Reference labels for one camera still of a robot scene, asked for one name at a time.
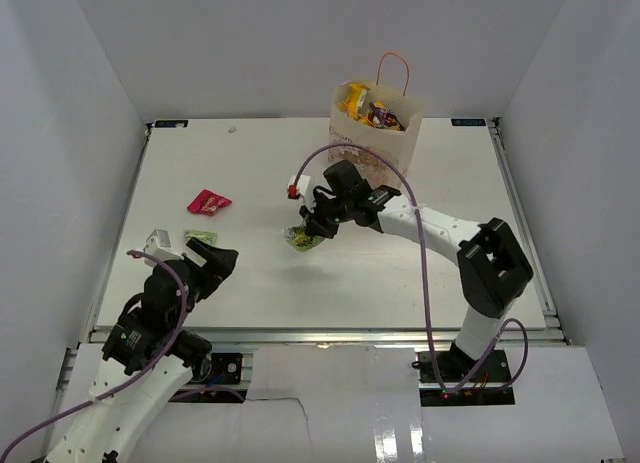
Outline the green white snack pouch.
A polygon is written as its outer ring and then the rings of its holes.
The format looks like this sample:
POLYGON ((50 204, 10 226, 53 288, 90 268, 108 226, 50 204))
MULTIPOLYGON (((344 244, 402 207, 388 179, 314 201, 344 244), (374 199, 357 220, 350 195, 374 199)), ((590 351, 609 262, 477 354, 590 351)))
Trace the green white snack pouch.
POLYGON ((306 233, 305 224, 285 229, 283 231, 283 238, 289 246, 298 252, 307 252, 324 241, 324 238, 321 236, 309 236, 306 233))

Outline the light green snack packet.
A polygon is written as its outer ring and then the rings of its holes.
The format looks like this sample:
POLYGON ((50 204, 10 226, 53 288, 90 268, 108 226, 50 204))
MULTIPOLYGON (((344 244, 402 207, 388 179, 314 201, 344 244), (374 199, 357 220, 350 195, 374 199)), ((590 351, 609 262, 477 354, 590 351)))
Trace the light green snack packet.
POLYGON ((186 240, 189 240, 191 238, 197 239, 209 246, 215 246, 218 239, 218 235, 215 232, 209 231, 185 230, 183 234, 186 240))

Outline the purple brown candy packet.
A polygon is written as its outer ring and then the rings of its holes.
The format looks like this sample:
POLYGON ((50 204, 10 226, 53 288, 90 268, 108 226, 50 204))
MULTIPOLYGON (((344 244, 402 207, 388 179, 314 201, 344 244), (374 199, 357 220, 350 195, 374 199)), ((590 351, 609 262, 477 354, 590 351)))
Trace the purple brown candy packet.
POLYGON ((367 115, 369 123, 377 129, 393 130, 404 132, 405 126, 391 110, 387 109, 381 102, 369 104, 367 115))

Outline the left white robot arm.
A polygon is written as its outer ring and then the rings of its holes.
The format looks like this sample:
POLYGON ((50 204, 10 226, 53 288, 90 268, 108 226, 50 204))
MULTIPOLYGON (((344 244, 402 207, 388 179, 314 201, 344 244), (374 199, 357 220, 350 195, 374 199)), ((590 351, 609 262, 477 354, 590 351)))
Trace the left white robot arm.
POLYGON ((130 251, 152 270, 102 347, 87 401, 67 413, 73 421, 43 461, 127 461, 172 397, 210 376, 212 345, 184 323, 232 274, 239 254, 197 238, 186 245, 197 260, 152 245, 130 251))

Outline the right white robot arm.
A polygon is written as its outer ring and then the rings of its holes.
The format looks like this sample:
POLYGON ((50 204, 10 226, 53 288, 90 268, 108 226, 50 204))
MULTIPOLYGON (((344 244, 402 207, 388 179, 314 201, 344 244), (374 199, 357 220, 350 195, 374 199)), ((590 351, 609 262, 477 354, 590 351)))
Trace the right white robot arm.
POLYGON ((330 239, 340 224, 353 222, 424 244, 458 268, 468 308, 450 349, 437 361, 463 381, 477 380, 488 368, 484 351, 534 276, 511 227, 499 218, 486 223, 461 220, 420 207, 396 188, 373 188, 346 160, 323 176, 325 186, 301 175, 292 177, 287 189, 289 198, 302 202, 300 215, 309 238, 330 239))

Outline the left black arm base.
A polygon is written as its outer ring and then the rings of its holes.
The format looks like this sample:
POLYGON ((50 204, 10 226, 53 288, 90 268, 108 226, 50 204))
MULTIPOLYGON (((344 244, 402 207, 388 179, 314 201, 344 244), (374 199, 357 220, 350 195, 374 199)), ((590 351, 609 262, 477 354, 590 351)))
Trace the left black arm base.
POLYGON ((183 330, 178 335, 171 354, 182 359, 190 369, 190 384, 212 386, 236 385, 241 382, 243 355, 214 351, 209 341, 195 333, 183 330))

